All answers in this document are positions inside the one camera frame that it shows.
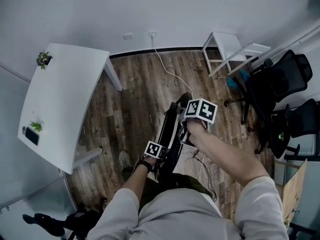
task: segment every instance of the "white t-shirt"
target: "white t-shirt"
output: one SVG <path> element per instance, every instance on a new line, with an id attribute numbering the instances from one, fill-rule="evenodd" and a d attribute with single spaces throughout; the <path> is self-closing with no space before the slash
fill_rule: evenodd
<path id="1" fill-rule="evenodd" d="M 274 181 L 259 177 L 238 200 L 234 223 L 208 195 L 187 188 L 162 192 L 139 214 L 139 200 L 120 189 L 104 210 L 88 240 L 287 240 L 282 203 Z"/>

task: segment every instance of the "white cube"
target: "white cube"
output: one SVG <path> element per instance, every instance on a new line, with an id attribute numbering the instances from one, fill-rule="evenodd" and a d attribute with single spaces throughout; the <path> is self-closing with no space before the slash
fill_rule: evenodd
<path id="1" fill-rule="evenodd" d="M 161 146 L 158 143 L 149 141 L 146 145 L 144 153 L 156 159 L 163 159 L 165 157 L 166 150 L 167 148 L 165 146 Z"/>
<path id="2" fill-rule="evenodd" d="M 186 107 L 185 118 L 199 118 L 213 124 L 215 122 L 218 106 L 203 98 L 189 100 Z"/>

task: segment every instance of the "black baseboard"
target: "black baseboard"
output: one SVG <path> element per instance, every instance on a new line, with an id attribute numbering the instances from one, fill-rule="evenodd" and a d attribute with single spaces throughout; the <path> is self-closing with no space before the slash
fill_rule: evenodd
<path id="1" fill-rule="evenodd" d="M 162 48 L 157 49 L 157 52 L 174 52 L 174 51 L 201 51 L 202 47 L 174 47 L 174 48 Z M 207 47 L 206 50 L 214 50 L 218 51 L 217 47 Z M 131 56 L 131 55 L 139 55 L 139 54 L 151 54 L 154 53 L 155 49 L 148 49 L 148 50 L 137 50 L 137 51 L 130 51 L 130 52 L 124 52 L 119 54 L 110 55 L 110 59 L 114 58 L 120 58 L 125 56 Z"/>

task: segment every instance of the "white chair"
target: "white chair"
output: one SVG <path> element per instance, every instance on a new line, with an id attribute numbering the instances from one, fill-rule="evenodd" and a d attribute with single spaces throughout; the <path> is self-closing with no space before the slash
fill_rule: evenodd
<path id="1" fill-rule="evenodd" d="M 215 45 L 219 49 L 222 59 L 208 58 L 206 48 L 208 47 L 212 38 L 215 41 Z M 270 49 L 271 47 L 269 46 L 264 46 L 264 45 L 256 44 L 253 42 L 250 42 L 245 46 L 241 47 L 240 42 L 236 35 L 228 34 L 228 33 L 212 32 L 208 40 L 205 42 L 201 52 L 205 57 L 206 64 L 209 68 L 209 77 L 211 77 L 214 73 L 220 70 L 224 65 L 227 66 L 229 70 L 228 76 L 230 76 L 231 74 L 236 72 L 238 69 L 242 68 L 245 64 L 254 60 L 256 57 L 266 53 Z M 236 68 L 231 69 L 229 65 L 229 61 L 237 61 L 237 62 L 243 62 L 243 63 L 241 63 Z M 217 68 L 212 70 L 211 64 L 210 64 L 212 62 L 215 62 L 215 63 L 221 62 L 221 64 Z"/>

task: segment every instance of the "shirt sleeve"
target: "shirt sleeve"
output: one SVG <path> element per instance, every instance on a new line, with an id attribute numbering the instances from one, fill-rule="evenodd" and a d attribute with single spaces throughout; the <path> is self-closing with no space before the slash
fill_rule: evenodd
<path id="1" fill-rule="evenodd" d="M 118 190 L 101 218 L 88 233 L 88 240 L 124 240 L 136 228 L 139 220 L 139 200 L 128 189 Z"/>
<path id="2" fill-rule="evenodd" d="M 283 219 L 282 202 L 270 177 L 255 178 L 244 187 L 234 222 L 247 240 L 289 239 Z"/>

